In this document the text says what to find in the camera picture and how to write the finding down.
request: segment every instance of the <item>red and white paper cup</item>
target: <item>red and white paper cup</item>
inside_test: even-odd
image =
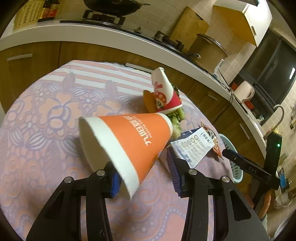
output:
[[[159,67],[151,73],[157,112],[168,114],[180,107],[182,103],[163,68]]]
[[[79,118],[80,142],[92,171],[111,161],[122,178],[120,194],[132,198],[172,135],[162,113]]]

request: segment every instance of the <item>cutting board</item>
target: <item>cutting board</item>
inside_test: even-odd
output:
[[[197,34],[205,34],[209,25],[190,7],[186,7],[178,23],[172,30],[170,39],[181,41],[184,44],[182,52],[186,53],[196,39]]]

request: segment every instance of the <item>floral tablecloth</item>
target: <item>floral tablecloth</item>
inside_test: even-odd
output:
[[[0,205],[24,240],[38,213],[66,176],[88,177],[79,143],[77,119],[145,113],[142,91],[153,91],[150,74],[119,64],[71,61],[30,86],[15,101],[0,129]],[[181,93],[183,130],[202,121],[213,126]],[[224,145],[219,140],[221,150]],[[204,175],[231,176],[227,159],[210,151],[198,164]],[[107,200],[113,239],[122,241],[181,239],[187,199],[174,192],[171,178],[157,161],[131,201]],[[81,230],[87,240],[85,205]],[[208,240],[213,240],[213,204],[209,200]]]

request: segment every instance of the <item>white kettle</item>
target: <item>white kettle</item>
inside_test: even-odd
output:
[[[250,85],[247,81],[244,81],[237,87],[234,91],[234,95],[241,101],[250,100],[255,94],[254,87]]]

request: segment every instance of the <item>power cord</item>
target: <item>power cord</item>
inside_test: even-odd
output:
[[[222,78],[224,79],[224,81],[225,81],[225,83],[227,83],[226,82],[226,80],[225,80],[225,78],[224,78],[224,76],[222,75],[222,73],[220,72],[220,70],[218,70],[219,71],[219,73],[220,73],[220,75],[222,76]],[[224,84],[224,83],[222,83],[218,78],[216,78],[215,76],[213,76],[218,82],[219,82],[219,84],[221,84],[222,85],[222,87],[224,87],[226,90],[228,90],[228,92],[230,93],[230,99],[229,99],[229,104],[224,108],[224,110],[216,117],[216,119],[213,121],[213,123],[212,124],[214,124],[217,120],[218,120],[218,118],[225,112],[225,111],[227,111],[228,110],[228,108],[232,105],[232,101],[233,101],[233,93],[232,93],[232,90],[231,90],[231,88],[229,87],[229,85],[227,85],[227,87],[226,87],[226,85]]]

